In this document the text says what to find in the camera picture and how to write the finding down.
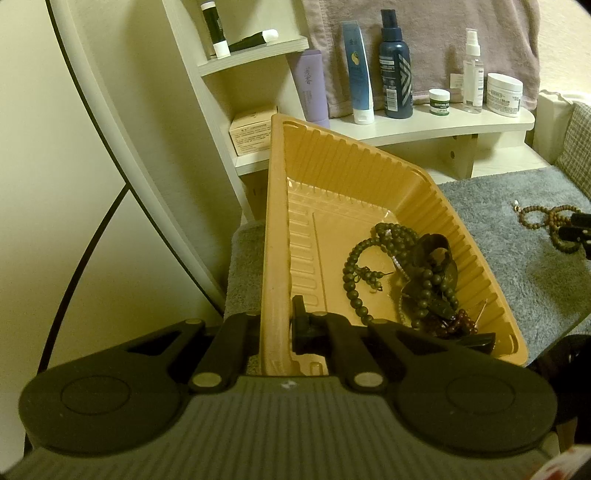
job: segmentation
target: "orange plastic tray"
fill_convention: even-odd
[[[266,375],[326,373],[321,357],[291,351],[291,298],[303,295],[309,312],[359,318],[342,285],[349,251],[378,222],[401,223],[419,235],[447,237],[457,262],[456,297],[479,331],[495,332],[492,355],[514,364],[528,350],[515,318],[474,239],[431,177],[422,169],[357,140],[285,115],[272,118],[267,227],[261,312],[261,368]],[[392,271],[378,248],[360,262]],[[400,274],[384,277],[383,292],[358,284],[375,318],[401,321]]]

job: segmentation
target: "metal pin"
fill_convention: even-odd
[[[484,312],[484,309],[486,308],[487,305],[488,305],[488,299],[484,300],[484,305],[482,306],[480,313],[478,314],[478,317],[474,321],[474,326],[478,326],[478,320],[480,320],[480,317],[482,317],[482,313]]]
[[[353,381],[360,387],[375,388],[384,382],[384,378],[376,372],[361,372],[355,375]]]
[[[193,384],[202,388],[217,387],[222,382],[222,377],[214,372],[202,372],[192,379]]]

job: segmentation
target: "bottle cap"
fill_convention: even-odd
[[[228,47],[227,40],[214,43],[213,49],[216,51],[216,57],[219,59],[230,56],[230,48]]]
[[[356,110],[353,108],[353,120],[358,125],[369,125],[374,122],[374,111],[371,110]]]
[[[279,32],[274,28],[270,30],[263,30],[262,37],[263,40],[265,40],[265,43],[271,43],[279,38]]]
[[[382,10],[382,38],[384,41],[401,41],[402,29],[398,26],[396,10],[387,8]]]
[[[523,82],[502,73],[489,73],[487,76],[487,85],[496,86],[509,90],[510,92],[523,92]]]
[[[429,90],[429,98],[433,100],[439,100],[440,102],[448,102],[449,101],[449,92],[447,90],[443,90],[442,88],[432,88]]]
[[[480,45],[478,44],[478,31],[474,28],[466,29],[466,54],[480,56]]]

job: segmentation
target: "pink towel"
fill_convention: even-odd
[[[311,47],[322,52],[331,118],[352,113],[349,76],[340,22],[357,20],[363,33],[375,109],[384,107],[378,50],[382,41],[380,9],[396,10],[402,37],[410,48],[413,100],[428,102],[431,88],[450,90],[450,74],[462,72],[466,28],[478,30],[488,72],[518,78],[524,84],[521,105],[535,108],[540,88],[537,0],[303,0]]]

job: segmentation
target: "dark blue spray bottle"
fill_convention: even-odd
[[[410,52],[402,39],[396,10],[382,10],[382,38],[379,66],[384,83],[384,112],[390,118],[408,118],[413,114],[413,76]]]

